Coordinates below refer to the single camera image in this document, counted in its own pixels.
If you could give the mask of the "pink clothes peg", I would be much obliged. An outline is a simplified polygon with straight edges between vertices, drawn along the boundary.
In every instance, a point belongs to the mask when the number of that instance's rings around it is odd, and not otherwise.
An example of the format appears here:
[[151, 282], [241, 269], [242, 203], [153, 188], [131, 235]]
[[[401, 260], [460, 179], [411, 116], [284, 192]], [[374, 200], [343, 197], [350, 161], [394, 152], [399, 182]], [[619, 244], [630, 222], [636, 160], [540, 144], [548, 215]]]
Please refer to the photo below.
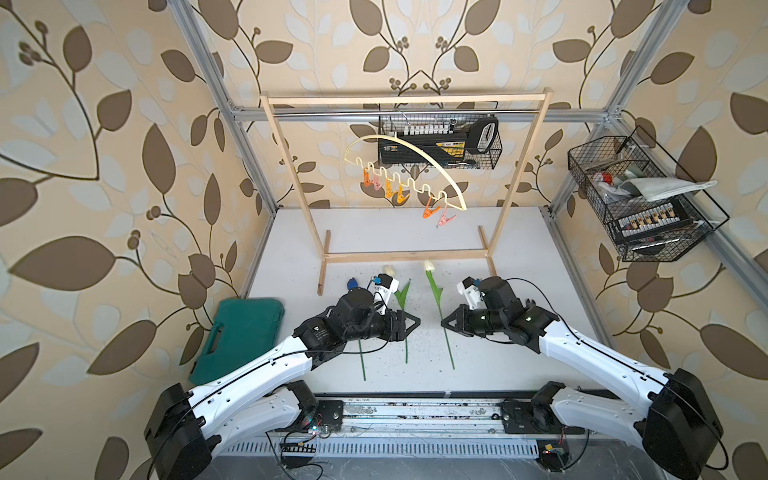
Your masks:
[[448, 216], [447, 215], [447, 210], [443, 209], [442, 212], [441, 212], [441, 216], [440, 216], [440, 219], [438, 221], [437, 227], [438, 228], [443, 227], [443, 226], [447, 225], [448, 223], [450, 223], [451, 221], [453, 221], [455, 218], [456, 218], [455, 215]]

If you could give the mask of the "yellow clip hanger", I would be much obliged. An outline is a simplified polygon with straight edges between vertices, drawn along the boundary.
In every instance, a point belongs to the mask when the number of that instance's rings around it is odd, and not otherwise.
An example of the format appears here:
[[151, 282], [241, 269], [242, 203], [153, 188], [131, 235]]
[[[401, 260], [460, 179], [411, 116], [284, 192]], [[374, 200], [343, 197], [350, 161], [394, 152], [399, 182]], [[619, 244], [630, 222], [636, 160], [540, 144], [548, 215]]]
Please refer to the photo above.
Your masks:
[[[361, 143], [374, 143], [377, 158], [366, 160], [356, 153]], [[374, 192], [391, 206], [404, 206], [412, 199], [428, 198], [437, 201], [441, 216], [443, 209], [466, 212], [469, 205], [464, 191], [448, 169], [440, 166], [430, 155], [418, 147], [396, 137], [380, 134], [363, 135], [354, 140], [343, 154], [343, 161], [360, 170], [361, 190]]]

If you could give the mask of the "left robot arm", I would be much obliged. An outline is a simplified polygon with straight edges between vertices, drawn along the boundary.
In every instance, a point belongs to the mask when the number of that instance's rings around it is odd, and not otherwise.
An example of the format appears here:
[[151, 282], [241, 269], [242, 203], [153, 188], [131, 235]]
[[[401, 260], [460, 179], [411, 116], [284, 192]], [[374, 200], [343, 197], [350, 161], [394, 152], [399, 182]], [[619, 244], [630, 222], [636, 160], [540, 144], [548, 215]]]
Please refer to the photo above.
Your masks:
[[147, 478], [194, 479], [250, 436], [310, 426], [318, 401], [304, 375], [344, 354], [350, 342], [401, 342], [420, 326], [418, 317], [387, 301], [380, 292], [352, 289], [250, 363], [190, 390], [167, 388], [144, 430]]

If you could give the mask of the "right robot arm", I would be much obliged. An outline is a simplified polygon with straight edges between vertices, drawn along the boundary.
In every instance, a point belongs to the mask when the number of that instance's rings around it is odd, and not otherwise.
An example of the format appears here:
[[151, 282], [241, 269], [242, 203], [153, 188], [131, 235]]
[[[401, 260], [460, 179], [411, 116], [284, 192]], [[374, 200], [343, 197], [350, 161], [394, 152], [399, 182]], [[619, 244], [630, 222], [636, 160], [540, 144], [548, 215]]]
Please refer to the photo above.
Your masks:
[[697, 479], [723, 446], [723, 427], [697, 376], [633, 360], [572, 328], [550, 306], [521, 300], [498, 276], [466, 278], [464, 297], [442, 327], [465, 337], [506, 336], [511, 345], [557, 360], [599, 383], [611, 398], [550, 382], [539, 392], [561, 424], [611, 436], [643, 450], [677, 479]]

